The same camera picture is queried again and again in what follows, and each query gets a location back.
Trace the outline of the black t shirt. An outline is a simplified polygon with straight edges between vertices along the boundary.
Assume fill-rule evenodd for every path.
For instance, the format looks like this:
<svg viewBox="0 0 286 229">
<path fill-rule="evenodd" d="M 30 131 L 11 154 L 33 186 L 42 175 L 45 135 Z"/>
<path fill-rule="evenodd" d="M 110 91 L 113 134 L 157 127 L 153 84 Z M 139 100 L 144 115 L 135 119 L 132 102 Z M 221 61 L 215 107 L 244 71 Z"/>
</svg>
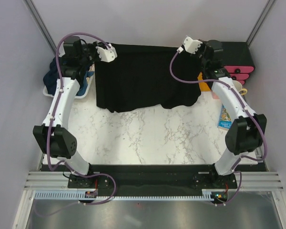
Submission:
<svg viewBox="0 0 286 229">
<path fill-rule="evenodd" d="M 161 105 L 192 106 L 201 95 L 196 81 L 197 57 L 175 47 L 114 44 L 117 58 L 95 63 L 96 105 L 110 112 L 129 112 Z M 174 77 L 184 80 L 179 82 Z"/>
</svg>

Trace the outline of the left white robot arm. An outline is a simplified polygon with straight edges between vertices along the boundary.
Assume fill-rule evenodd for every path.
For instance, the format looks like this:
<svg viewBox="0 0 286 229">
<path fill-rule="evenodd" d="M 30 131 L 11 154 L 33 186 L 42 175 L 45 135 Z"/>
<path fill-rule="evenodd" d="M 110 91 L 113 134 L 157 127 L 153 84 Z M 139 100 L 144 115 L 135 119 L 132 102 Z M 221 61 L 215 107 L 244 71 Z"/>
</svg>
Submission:
<svg viewBox="0 0 286 229">
<path fill-rule="evenodd" d="M 87 84 L 89 68 L 93 63 L 95 48 L 83 41 L 78 34 L 65 36 L 59 43 L 64 55 L 55 56 L 58 80 L 50 109 L 41 125 L 33 128 L 41 152 L 47 156 L 48 167 L 54 171 L 64 164 L 84 187 L 94 185 L 95 176 L 89 172 L 90 164 L 77 150 L 77 139 L 68 130 L 72 103 L 79 90 Z M 57 165 L 51 159 L 57 159 Z"/>
</svg>

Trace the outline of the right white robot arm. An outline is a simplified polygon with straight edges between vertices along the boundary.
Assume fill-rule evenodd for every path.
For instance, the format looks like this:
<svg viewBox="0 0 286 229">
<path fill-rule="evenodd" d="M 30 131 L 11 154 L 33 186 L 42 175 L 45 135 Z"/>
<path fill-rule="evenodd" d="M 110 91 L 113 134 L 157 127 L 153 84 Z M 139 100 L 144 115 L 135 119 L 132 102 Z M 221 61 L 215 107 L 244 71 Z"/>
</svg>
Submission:
<svg viewBox="0 0 286 229">
<path fill-rule="evenodd" d="M 237 91 L 233 80 L 222 63 L 223 47 L 217 40 L 200 41 L 198 48 L 202 64 L 202 79 L 219 97 L 230 115 L 232 125 L 225 135 L 226 150 L 214 164 L 215 172 L 209 175 L 211 186 L 218 188 L 226 182 L 226 175 L 234 172 L 243 158 L 256 161 L 248 156 L 260 146 L 264 147 L 264 160 L 268 153 L 265 138 L 267 119 L 257 114 Z"/>
</svg>

